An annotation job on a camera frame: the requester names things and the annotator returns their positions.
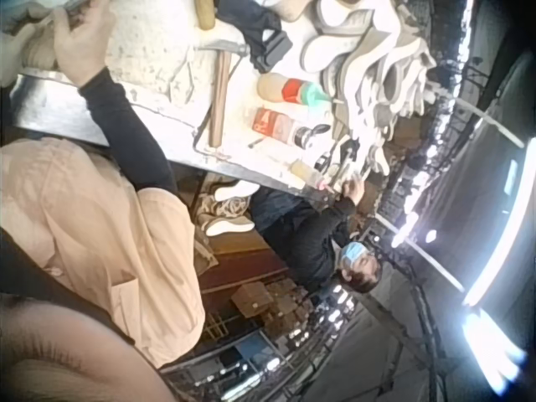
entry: beige shirt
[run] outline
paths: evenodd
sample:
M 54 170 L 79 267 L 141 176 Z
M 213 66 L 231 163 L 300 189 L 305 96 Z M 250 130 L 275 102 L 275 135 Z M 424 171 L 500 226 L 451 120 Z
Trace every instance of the beige shirt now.
M 204 324 L 186 206 L 136 192 L 107 159 L 46 138 L 3 147 L 1 225 L 44 270 L 106 309 L 157 367 Z

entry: hand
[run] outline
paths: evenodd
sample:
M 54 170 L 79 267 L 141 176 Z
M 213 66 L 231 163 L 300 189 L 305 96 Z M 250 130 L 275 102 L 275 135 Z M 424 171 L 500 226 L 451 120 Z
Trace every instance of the hand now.
M 17 33 L 12 36 L 14 29 L 27 18 L 41 19 L 50 13 L 48 8 L 38 3 L 25 3 L 13 8 L 2 10 L 1 26 L 2 35 L 0 48 L 0 86 L 9 87 L 17 79 L 17 74 L 21 70 L 23 62 L 23 50 L 29 40 L 36 34 L 36 25 L 27 23 Z
M 92 0 L 82 11 L 81 25 L 71 31 L 67 12 L 54 10 L 54 50 L 61 71 L 78 88 L 83 87 L 105 67 L 106 51 L 116 16 L 110 0 Z
M 348 180 L 343 186 L 343 195 L 352 200 L 353 204 L 357 207 L 361 198 L 365 194 L 365 183 L 363 180 L 354 176 Z

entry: wooden hammer handle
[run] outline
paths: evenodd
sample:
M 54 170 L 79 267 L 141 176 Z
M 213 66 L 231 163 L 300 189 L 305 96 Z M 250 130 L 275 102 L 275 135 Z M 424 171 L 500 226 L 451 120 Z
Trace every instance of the wooden hammer handle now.
M 214 28 L 216 24 L 214 0 L 195 0 L 195 12 L 198 15 L 199 27 L 203 31 Z
M 214 82 L 209 133 L 209 145 L 213 148 L 221 146 L 224 135 L 225 100 L 227 99 L 230 66 L 231 53 L 220 50 L 218 52 L 218 61 L 216 62 L 216 81 Z

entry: dark hair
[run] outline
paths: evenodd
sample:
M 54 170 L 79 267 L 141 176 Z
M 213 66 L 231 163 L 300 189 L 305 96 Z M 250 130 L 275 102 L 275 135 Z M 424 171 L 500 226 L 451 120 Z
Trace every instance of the dark hair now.
M 376 271 L 374 272 L 374 279 L 370 280 L 363 272 L 353 272 L 350 271 L 350 275 L 352 276 L 352 280 L 347 281 L 343 277 L 343 273 L 340 270 L 337 270 L 336 276 L 341 281 L 341 285 L 343 286 L 349 286 L 352 288 L 353 291 L 356 291 L 357 293 L 369 293 L 372 291 L 378 284 L 379 281 L 382 279 L 382 265 L 379 263 L 379 261 L 374 258 L 376 261 Z

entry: blue face mask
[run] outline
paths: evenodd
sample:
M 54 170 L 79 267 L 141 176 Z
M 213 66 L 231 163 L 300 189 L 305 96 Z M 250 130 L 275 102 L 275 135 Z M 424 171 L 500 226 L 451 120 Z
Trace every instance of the blue face mask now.
M 348 267 L 352 266 L 355 261 L 360 257 L 366 254 L 369 250 L 357 241 L 353 241 L 349 245 L 346 245 L 341 250 L 339 257 L 339 264 L 343 262 L 344 259 L 347 260 Z

